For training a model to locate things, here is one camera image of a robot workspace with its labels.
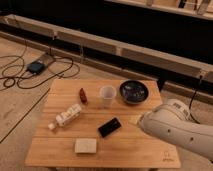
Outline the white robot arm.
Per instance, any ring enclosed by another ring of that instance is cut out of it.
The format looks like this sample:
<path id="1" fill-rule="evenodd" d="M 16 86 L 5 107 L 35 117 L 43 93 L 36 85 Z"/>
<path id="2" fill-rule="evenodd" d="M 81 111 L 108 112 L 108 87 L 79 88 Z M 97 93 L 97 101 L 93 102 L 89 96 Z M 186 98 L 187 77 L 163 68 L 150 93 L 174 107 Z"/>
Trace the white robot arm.
<path id="1" fill-rule="evenodd" d="M 189 107 L 168 99 L 143 114 L 137 126 L 145 133 L 213 161 L 213 126 L 189 121 Z"/>

